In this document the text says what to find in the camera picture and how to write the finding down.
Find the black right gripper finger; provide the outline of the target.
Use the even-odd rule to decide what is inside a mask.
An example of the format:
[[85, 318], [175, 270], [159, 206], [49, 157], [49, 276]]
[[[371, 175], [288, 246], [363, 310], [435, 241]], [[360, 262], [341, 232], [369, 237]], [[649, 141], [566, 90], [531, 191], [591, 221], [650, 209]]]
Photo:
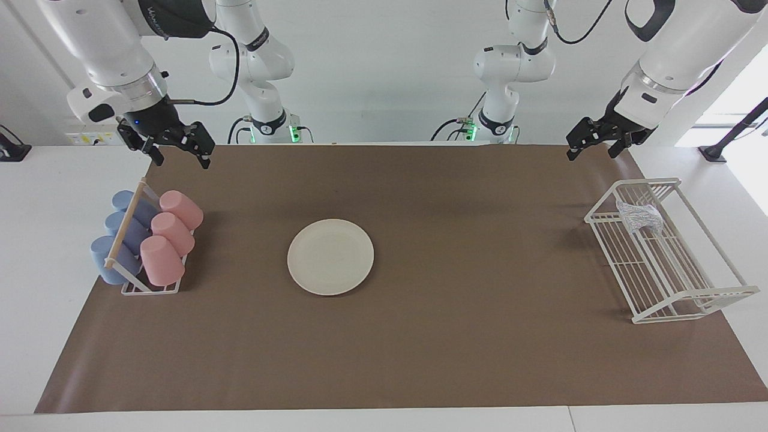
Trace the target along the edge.
[[194, 155], [202, 169], [209, 169], [211, 164], [209, 158], [213, 154], [215, 140], [200, 121], [195, 121], [190, 125], [182, 125], [180, 137], [175, 139], [175, 146]]
[[157, 166], [161, 166], [164, 163], [164, 156], [162, 156], [161, 151], [154, 144], [153, 137], [148, 139], [142, 137], [129, 125], [128, 120], [120, 119], [117, 125], [117, 132], [129, 150], [140, 151], [147, 155]]

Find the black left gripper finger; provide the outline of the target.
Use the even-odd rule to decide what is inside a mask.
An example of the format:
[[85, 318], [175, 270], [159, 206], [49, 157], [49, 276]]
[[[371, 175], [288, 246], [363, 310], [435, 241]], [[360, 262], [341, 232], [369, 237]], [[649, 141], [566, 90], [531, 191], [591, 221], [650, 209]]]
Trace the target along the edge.
[[609, 156], [611, 158], [617, 158], [617, 156], [619, 156], [624, 150], [634, 145], [642, 145], [652, 133], [653, 129], [643, 129], [635, 132], [622, 133], [622, 136], [615, 140], [614, 144], [609, 147]]
[[582, 118], [567, 134], [569, 161], [574, 161], [586, 148], [601, 144], [610, 134], [610, 124], [603, 119]]

